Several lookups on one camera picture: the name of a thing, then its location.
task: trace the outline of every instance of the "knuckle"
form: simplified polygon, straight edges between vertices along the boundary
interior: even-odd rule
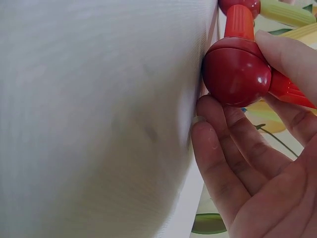
[[[255,160],[263,157],[268,151],[270,147],[264,142],[257,142],[250,147],[250,150],[247,153],[248,160],[252,163]]]

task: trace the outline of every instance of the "fingernail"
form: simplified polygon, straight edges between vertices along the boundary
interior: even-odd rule
[[[202,117],[202,116],[194,117],[193,120],[192,120],[192,126],[195,125],[198,122],[201,122],[201,121],[207,121],[207,120],[204,117]]]

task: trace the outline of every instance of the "red plastic handle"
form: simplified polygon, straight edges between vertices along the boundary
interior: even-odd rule
[[[289,78],[277,70],[272,71],[269,93],[284,102],[316,108]]]
[[[253,16],[247,7],[233,5],[229,8],[224,36],[254,41]]]

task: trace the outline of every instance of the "yellow toy piece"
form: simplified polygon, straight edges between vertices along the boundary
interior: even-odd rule
[[[309,11],[276,0],[261,0],[261,15],[294,27],[316,22],[316,18]]]
[[[312,45],[314,43],[317,43],[317,23],[291,30],[279,36],[289,37],[299,40],[306,45]]]

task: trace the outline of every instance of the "finger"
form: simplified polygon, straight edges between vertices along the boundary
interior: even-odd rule
[[[289,132],[305,147],[317,134],[317,117],[308,109],[281,102],[272,95],[265,101],[279,115]]]
[[[306,189],[307,174],[305,168],[292,163],[245,204],[238,213],[235,223],[231,227],[231,232],[236,237],[241,238],[289,237],[284,235],[273,236],[274,233],[271,234],[271,231],[287,219],[294,209],[299,207],[303,202]],[[249,229],[243,229],[243,224],[252,224],[252,226]]]
[[[192,141],[208,192],[226,227],[230,228],[237,212],[251,196],[228,166],[217,134],[208,122],[198,122],[193,126]]]
[[[240,179],[250,195],[256,194],[267,183],[267,178],[251,167],[240,153],[230,136],[222,106],[207,95],[198,100],[196,111],[197,115],[203,116],[215,129],[231,170]]]
[[[270,147],[239,108],[226,107],[224,115],[231,136],[244,158],[269,179],[278,175],[291,160]]]
[[[256,33],[256,42],[268,63],[289,77],[317,105],[317,51],[297,40],[263,31]]]

